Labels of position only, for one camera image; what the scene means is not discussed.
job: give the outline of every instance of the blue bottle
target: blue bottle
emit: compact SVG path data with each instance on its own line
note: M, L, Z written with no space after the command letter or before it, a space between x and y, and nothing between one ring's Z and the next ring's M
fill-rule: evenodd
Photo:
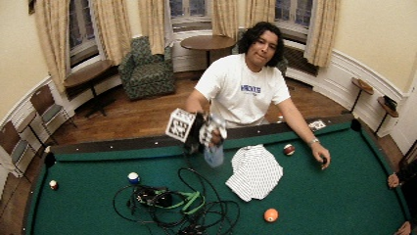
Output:
M223 165L223 145L208 147L205 146L205 160L211 167Z

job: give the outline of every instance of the man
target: man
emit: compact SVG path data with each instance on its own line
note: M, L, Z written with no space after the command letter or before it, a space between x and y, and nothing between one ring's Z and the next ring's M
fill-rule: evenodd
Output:
M388 177L389 188L396 188L400 185L403 185L401 189L412 219L403 223L395 234L408 235L417 226L417 160Z
M248 28L239 41L241 54L212 63L188 97L185 109L191 113L203 112L209 104L211 112L225 119L227 128L235 128L268 123L265 114L273 102L325 169L329 165L328 149L291 100L284 77L276 68L283 51L281 33L272 23L261 22ZM219 143L219 139L219 132L215 131L212 143Z

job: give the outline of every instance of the window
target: window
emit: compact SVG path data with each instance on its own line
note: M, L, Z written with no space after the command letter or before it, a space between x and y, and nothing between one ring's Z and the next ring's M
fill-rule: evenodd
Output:
M211 29L211 0L169 0L173 31Z
M69 50L71 68L99 55L91 19L89 0L71 0Z
M311 25L313 0L276 0L275 21L284 34L292 34L303 41Z

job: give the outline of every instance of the paper card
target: paper card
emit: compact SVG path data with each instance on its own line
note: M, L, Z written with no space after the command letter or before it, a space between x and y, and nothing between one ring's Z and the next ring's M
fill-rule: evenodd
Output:
M171 114L165 134L181 142L185 142L195 123L195 119L196 115L181 109L176 109Z
M312 129L312 131L319 131L320 129L325 128L327 127L327 124L325 122L319 119L319 120L315 120L313 122L309 123L309 127Z

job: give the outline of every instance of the wristwatch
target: wristwatch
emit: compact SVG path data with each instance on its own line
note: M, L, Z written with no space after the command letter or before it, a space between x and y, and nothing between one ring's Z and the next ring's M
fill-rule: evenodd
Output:
M309 146L312 146L316 142L321 142L319 138L315 138L308 142Z

